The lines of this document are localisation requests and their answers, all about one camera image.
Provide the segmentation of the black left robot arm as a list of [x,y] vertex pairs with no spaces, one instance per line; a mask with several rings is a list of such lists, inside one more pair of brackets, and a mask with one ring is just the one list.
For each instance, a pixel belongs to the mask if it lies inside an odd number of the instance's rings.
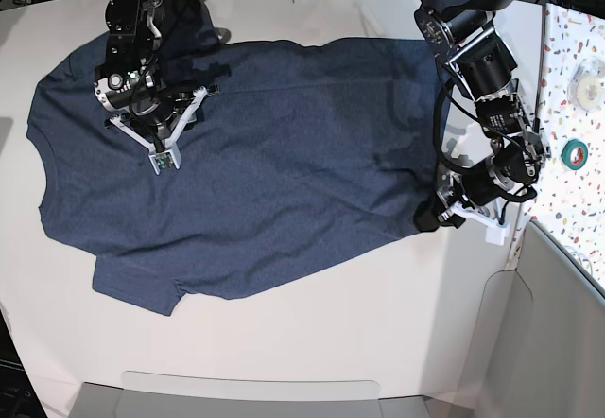
[[[421,0],[414,13],[441,87],[433,111],[435,190],[415,212],[420,232],[458,228],[470,218],[503,229],[509,203],[537,196],[534,185],[550,150],[512,75],[518,64],[493,23],[513,1]],[[474,104],[468,116],[491,144],[491,154],[472,166],[456,164],[442,148],[443,105],[454,100],[454,90]]]

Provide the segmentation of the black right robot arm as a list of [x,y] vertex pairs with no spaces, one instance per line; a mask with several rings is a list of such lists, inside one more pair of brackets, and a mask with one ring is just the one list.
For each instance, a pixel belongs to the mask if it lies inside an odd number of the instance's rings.
[[160,58],[186,15],[199,0],[174,1],[167,19],[164,0],[110,0],[105,61],[95,69],[98,102],[112,114],[106,121],[149,151],[151,159],[176,160],[176,144],[192,123],[207,89],[191,81],[166,82]]

